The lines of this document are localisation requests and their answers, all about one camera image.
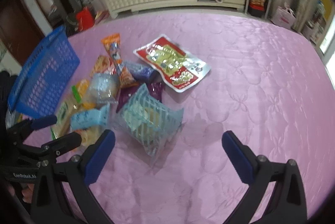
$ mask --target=brown wooden door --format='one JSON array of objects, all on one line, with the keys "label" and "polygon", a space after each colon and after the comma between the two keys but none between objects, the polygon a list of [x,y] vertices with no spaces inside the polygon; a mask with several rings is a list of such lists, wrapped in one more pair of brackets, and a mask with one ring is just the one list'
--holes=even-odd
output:
[{"label": "brown wooden door", "polygon": [[23,65],[44,37],[23,0],[6,0],[0,8],[0,38]]}]

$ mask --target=bed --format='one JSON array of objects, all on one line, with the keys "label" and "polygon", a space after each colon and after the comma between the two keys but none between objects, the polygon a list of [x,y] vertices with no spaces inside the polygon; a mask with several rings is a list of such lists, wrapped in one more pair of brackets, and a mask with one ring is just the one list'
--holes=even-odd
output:
[{"label": "bed", "polygon": [[[222,149],[226,130],[256,155],[277,162],[295,159],[308,216],[317,210],[335,179],[335,97],[321,60],[303,36],[229,15],[135,15],[69,38],[81,60],[69,87],[88,77],[98,55],[105,54],[100,39],[114,32],[121,34],[123,59],[137,61],[133,49],[165,33],[212,67],[187,92],[165,88],[163,103],[185,112],[181,130],[154,167],[140,144],[115,132],[115,148],[90,186],[115,223],[223,223],[247,190]],[[50,139],[43,130],[27,143]],[[253,220],[261,217],[272,188]]]}]

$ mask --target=pink bedspread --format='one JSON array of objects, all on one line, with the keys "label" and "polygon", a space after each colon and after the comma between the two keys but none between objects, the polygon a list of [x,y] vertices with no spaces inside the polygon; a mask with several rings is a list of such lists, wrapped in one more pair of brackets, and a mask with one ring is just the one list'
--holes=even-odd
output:
[{"label": "pink bedspread", "polygon": [[[335,179],[335,97],[304,37],[227,15],[132,16],[70,38],[80,66],[69,86],[88,77],[98,55],[105,54],[100,39],[114,32],[121,34],[123,59],[136,61],[133,49],[165,33],[212,67],[183,94],[165,89],[163,103],[185,108],[183,127],[153,168],[140,144],[116,132],[115,148],[90,186],[116,224],[222,223],[247,189],[222,149],[225,130],[233,130],[256,155],[296,159],[308,215],[317,210]],[[50,138],[44,130],[27,142],[41,145]],[[253,220],[264,211],[270,190]]]}]

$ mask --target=metal bolt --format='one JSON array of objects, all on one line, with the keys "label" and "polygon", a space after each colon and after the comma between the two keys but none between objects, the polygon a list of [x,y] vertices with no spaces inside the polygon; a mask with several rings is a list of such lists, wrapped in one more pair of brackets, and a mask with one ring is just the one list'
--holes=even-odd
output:
[{"label": "metal bolt", "polygon": [[71,161],[72,162],[78,162],[80,160],[80,155],[73,155],[72,157],[71,157]]},{"label": "metal bolt", "polygon": [[296,165],[296,161],[293,160],[293,159],[289,159],[289,165],[295,166]]},{"label": "metal bolt", "polygon": [[43,162],[42,162],[42,166],[47,166],[49,164],[49,161],[48,160],[44,160]]},{"label": "metal bolt", "polygon": [[259,155],[257,157],[259,159],[260,162],[266,162],[267,158],[264,155]]}]

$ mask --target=blue plastic basket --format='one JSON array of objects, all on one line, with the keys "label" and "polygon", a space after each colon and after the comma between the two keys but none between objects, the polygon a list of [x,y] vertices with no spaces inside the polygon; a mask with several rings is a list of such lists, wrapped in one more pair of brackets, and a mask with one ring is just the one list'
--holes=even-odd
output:
[{"label": "blue plastic basket", "polygon": [[40,118],[53,114],[79,65],[63,26],[36,46],[22,67],[8,97],[8,108]]}]

